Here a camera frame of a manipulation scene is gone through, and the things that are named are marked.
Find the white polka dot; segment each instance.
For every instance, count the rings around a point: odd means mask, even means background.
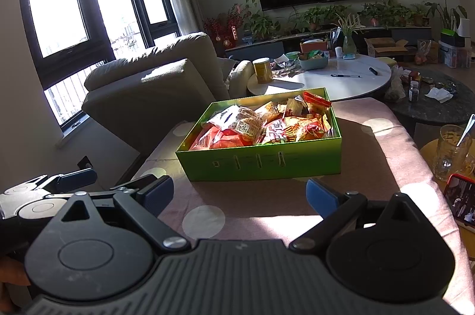
[[[411,197],[411,200],[424,213],[426,217],[431,217],[440,205],[436,191],[424,183],[407,184],[401,188],[401,192]]]
[[[452,308],[461,315],[473,315],[475,313],[475,306],[467,299],[452,303]]]
[[[190,238],[211,238],[224,227],[226,218],[218,207],[202,205],[185,216],[181,224],[183,232]]]
[[[175,130],[173,130],[173,134],[176,136],[176,137],[184,137],[185,135],[187,135],[191,129],[193,128],[195,124],[193,122],[188,122],[188,123],[183,123],[179,126],[177,126],[175,128]]]
[[[363,126],[371,128],[370,130],[369,128],[362,127],[361,130],[363,130],[363,132],[369,135],[374,134],[375,137],[381,137],[383,135],[389,134],[394,127],[390,120],[384,118],[374,118],[367,120],[363,123]]]
[[[153,174],[156,178],[160,178],[161,176],[166,176],[167,171],[163,168],[152,168],[144,171],[141,177],[146,176],[147,174]]]

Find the green box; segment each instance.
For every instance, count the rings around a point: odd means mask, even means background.
[[[328,99],[325,88],[306,91]],[[330,109],[330,112],[334,138],[188,151],[202,130],[201,123],[208,121],[216,112],[221,112],[233,104],[244,107],[262,106],[270,101],[287,100],[302,93],[303,91],[293,91],[212,103],[176,151],[188,179],[246,181],[340,173],[341,134],[333,109]]]

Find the marble table top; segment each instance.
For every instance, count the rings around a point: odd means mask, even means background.
[[[370,72],[374,68],[378,75]],[[360,75],[361,78],[333,78],[331,74]],[[292,78],[275,78],[268,84],[258,84],[254,74],[248,81],[248,90],[254,95],[279,94],[298,89],[325,87],[331,101],[352,99],[371,94],[384,87],[391,79],[389,66],[379,60],[356,55],[354,60],[330,59],[320,70],[306,71]]]
[[[453,82],[457,86],[457,94],[445,103],[425,96],[430,91],[430,85],[421,83],[418,102],[409,102],[409,86],[404,85],[406,97],[398,103],[386,102],[393,113],[408,116],[416,122],[443,126],[447,124],[462,125],[468,122],[470,115],[475,113],[475,94],[463,83],[441,72],[415,69],[422,76],[433,78],[434,82]]]

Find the round white table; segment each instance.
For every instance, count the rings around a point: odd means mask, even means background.
[[[371,73],[374,68],[378,75]],[[334,78],[331,74],[360,75],[361,78]],[[331,101],[361,97],[384,87],[391,79],[391,69],[379,60],[356,55],[354,60],[330,59],[320,70],[306,71],[292,78],[275,78],[267,84],[257,83],[256,75],[248,81],[248,90],[254,95],[279,94],[299,89],[325,87]]]

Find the pen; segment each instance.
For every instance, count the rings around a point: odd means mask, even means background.
[[[332,76],[332,78],[361,78],[360,75],[336,75],[336,74],[333,74],[331,76]]]

